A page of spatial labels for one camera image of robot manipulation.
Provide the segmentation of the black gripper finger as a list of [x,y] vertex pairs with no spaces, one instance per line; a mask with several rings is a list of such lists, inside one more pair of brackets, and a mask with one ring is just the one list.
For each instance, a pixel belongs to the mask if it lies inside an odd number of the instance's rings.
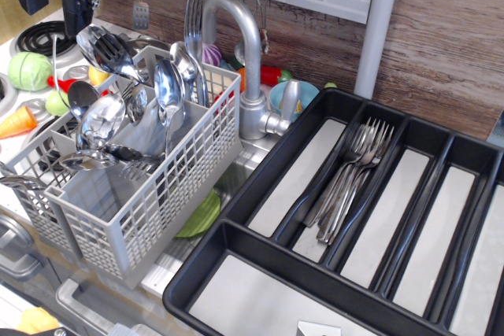
[[65,34],[76,37],[88,26],[93,17],[93,9],[88,0],[62,0]]

